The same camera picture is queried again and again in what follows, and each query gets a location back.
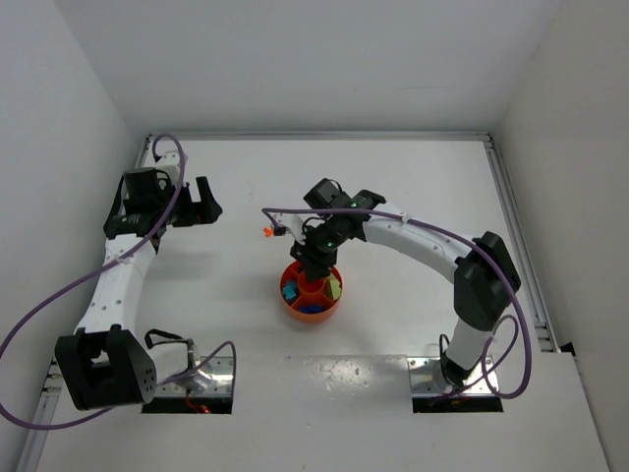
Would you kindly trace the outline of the lime green purple lego brick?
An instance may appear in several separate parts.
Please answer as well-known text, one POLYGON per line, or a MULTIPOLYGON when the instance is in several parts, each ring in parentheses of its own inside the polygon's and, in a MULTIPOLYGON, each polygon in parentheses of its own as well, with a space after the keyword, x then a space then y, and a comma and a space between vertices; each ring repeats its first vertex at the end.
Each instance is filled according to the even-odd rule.
POLYGON ((328 289, 328 298, 332 301, 337 301, 342 295, 341 283, 339 287, 330 286, 329 284, 327 284, 327 289, 328 289))

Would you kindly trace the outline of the teal long lego brick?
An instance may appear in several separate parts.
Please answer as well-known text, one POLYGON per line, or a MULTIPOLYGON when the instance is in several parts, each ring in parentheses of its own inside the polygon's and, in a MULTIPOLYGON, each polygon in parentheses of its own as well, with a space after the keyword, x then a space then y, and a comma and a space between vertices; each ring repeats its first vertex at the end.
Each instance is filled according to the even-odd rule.
POLYGON ((293 303, 298 297, 298 293, 291 287, 285 287, 282 290, 282 294, 288 303, 293 303))

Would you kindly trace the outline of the blue round lego piece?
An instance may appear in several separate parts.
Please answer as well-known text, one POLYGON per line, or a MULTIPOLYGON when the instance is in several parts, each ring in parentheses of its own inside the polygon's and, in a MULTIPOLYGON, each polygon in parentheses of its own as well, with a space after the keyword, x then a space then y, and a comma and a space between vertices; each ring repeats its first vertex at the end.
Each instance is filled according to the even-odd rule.
POLYGON ((302 306, 299 311, 303 314, 315 315, 324 312, 325 309, 321 305, 308 305, 302 306))

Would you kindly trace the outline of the teal square lego brick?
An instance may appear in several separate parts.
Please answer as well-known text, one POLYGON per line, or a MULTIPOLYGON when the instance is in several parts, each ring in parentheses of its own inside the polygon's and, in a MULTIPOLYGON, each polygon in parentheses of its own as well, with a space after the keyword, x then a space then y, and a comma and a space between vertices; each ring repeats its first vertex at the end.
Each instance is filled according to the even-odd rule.
POLYGON ((296 280, 287 280, 286 283, 284 284, 282 290, 285 287, 291 287, 293 288, 297 293, 299 293, 299 288, 298 288, 298 284, 296 280))

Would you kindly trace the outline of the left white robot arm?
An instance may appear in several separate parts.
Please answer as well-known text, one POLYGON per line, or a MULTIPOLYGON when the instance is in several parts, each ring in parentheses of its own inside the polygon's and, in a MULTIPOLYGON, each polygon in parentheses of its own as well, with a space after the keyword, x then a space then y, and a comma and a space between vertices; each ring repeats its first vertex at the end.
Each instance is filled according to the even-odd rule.
POLYGON ((197 178, 200 200, 188 184, 178 188, 177 165, 123 174, 103 225, 107 267, 75 332, 58 338, 55 357, 75 407, 87 411, 148 404, 172 382, 201 393, 209 373, 197 368, 189 337, 153 328, 136 334, 143 283, 167 228, 212 224, 222 208, 206 177, 197 178))

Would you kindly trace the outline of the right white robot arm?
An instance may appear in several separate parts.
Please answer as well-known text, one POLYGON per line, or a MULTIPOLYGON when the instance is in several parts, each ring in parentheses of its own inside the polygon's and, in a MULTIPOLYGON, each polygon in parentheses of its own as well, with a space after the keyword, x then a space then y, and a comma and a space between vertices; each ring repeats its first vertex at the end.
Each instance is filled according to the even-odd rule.
POLYGON ((327 178, 304 197, 309 211, 281 211, 295 243, 292 257, 309 282, 331 274, 340 246, 358 239, 392 249, 435 270, 453 286, 458 322, 439 357, 444 381, 460 387, 481 361, 490 334, 521 287, 502 238, 485 232, 463 243, 412 223, 406 213, 369 190, 349 196, 327 178))

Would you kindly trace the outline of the orange round divided container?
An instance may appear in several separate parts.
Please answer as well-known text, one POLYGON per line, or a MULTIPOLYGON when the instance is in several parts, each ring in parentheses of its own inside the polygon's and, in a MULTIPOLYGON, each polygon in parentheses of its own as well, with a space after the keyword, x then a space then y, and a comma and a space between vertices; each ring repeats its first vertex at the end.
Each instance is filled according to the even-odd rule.
MULTIPOLYGON (((331 274, 341 283, 343 294, 344 282, 340 271, 335 268, 331 274)), ((305 274, 302 272, 301 265, 298 262, 290 263, 284 269, 279 279, 279 296, 288 315, 300 323, 310 325, 319 325, 327 321, 339 307, 342 298, 341 295, 337 301, 330 300, 328 298, 327 284, 326 278, 317 280, 314 283, 308 283, 305 274), (298 297, 293 303, 288 303, 282 294, 282 288, 287 280, 296 280, 298 284, 298 297), (308 305, 321 305, 325 311, 315 315, 307 315, 299 311, 302 306, 308 305)))

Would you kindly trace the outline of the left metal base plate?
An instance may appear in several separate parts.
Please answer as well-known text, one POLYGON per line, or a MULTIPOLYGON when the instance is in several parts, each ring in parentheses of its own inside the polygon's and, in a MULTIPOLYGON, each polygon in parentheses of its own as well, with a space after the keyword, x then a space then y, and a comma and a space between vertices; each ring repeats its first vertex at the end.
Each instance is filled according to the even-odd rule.
POLYGON ((156 397, 184 397, 188 390, 192 397, 226 398, 233 393, 234 358, 218 356, 212 358, 192 376, 183 380, 160 384, 156 397))

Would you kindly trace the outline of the metal base plate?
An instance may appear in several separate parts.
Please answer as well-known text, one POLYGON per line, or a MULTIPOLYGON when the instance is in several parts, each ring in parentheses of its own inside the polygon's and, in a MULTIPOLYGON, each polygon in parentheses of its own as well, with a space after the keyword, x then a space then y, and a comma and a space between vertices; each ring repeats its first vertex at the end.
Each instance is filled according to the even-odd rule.
POLYGON ((192 376, 183 380, 160 384, 156 397, 184 397, 188 390, 192 397, 226 398, 233 393, 234 358, 218 356, 212 358, 192 376))
POLYGON ((465 379, 458 378, 460 383, 454 382, 455 377, 445 374, 438 357, 409 357, 407 367, 414 398, 432 399, 448 394, 482 397, 492 396, 493 389, 499 391, 497 374, 490 357, 479 362, 465 379))

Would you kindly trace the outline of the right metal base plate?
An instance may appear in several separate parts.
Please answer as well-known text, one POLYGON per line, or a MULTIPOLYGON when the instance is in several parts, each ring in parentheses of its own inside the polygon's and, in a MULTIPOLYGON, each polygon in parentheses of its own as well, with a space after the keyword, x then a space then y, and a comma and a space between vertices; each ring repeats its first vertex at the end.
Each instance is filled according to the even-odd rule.
POLYGON ((497 374, 490 357, 479 362, 465 379, 458 378, 460 383, 454 382, 455 377, 445 374, 438 357, 409 357, 407 367, 414 398, 432 399, 448 394, 482 397, 492 396, 493 389, 499 391, 497 374))

